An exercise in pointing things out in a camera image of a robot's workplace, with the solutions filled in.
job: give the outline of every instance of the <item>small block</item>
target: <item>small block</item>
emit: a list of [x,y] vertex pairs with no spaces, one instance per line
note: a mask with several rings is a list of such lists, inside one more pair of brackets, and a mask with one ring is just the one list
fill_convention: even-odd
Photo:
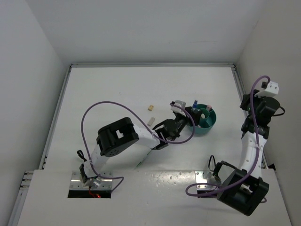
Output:
[[149,111],[152,111],[153,109],[154,109],[153,105],[150,105],[149,108],[148,108]]
[[155,121],[155,118],[154,117],[151,117],[149,122],[147,123],[148,126],[151,126]]

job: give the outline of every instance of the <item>green container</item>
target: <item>green container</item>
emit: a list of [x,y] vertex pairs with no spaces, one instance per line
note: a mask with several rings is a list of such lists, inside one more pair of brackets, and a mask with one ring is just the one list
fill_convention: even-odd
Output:
[[205,118],[201,118],[198,125],[201,127],[196,127],[195,133],[196,134],[206,134],[211,130],[211,128],[214,126],[216,122],[216,114],[215,111],[211,108],[210,111],[206,110],[207,105],[198,105],[198,109],[203,110],[203,114],[205,115]]

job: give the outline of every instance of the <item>white wall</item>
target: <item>white wall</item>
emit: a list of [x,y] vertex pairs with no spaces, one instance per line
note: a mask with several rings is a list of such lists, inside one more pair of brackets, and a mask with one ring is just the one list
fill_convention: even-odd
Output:
[[234,62],[266,0],[27,0],[65,62]]
[[247,91],[260,75],[279,83],[277,99],[286,109],[270,124],[265,153],[275,163],[285,203],[294,225],[300,215],[301,1],[270,0],[238,62]]
[[66,70],[25,0],[0,0],[0,226],[39,165]]

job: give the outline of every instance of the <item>white table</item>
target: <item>white table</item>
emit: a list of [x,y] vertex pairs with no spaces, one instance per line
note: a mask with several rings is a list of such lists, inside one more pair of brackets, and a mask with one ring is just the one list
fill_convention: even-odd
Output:
[[[79,149],[84,151],[80,121],[90,105],[116,101],[145,122],[155,117],[155,125],[174,118],[171,101],[191,105],[194,99],[210,104],[216,112],[217,122],[207,135],[152,151],[135,170],[149,149],[132,145],[104,168],[113,170],[115,176],[125,176],[111,199],[67,198],[71,173],[82,163],[76,154]],[[152,112],[147,110],[149,105],[155,106]],[[188,197],[184,192],[195,180],[193,170],[207,170],[210,155],[238,165],[244,121],[239,105],[230,67],[72,68],[52,139],[48,140],[45,169],[34,172],[18,225],[290,225],[272,170],[263,172],[263,179],[270,183],[268,202],[250,217],[215,199]],[[126,116],[140,125],[118,106],[105,104],[92,109],[84,127],[90,151],[101,127]],[[178,140],[190,133],[185,128]]]

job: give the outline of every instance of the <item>teal bowl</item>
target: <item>teal bowl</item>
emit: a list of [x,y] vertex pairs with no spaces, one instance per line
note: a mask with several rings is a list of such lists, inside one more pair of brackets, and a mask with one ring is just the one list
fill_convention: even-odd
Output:
[[[207,105],[203,105],[203,104],[199,104],[197,106],[198,109],[206,109]],[[198,125],[201,127],[197,127],[195,129],[195,133],[196,134],[206,134],[207,132],[209,132],[209,130],[212,129],[212,127],[214,126],[215,122],[216,122],[216,114],[215,111],[211,108],[211,110],[209,111],[209,116],[207,117],[207,114],[204,114],[206,118],[201,119],[198,123]]]

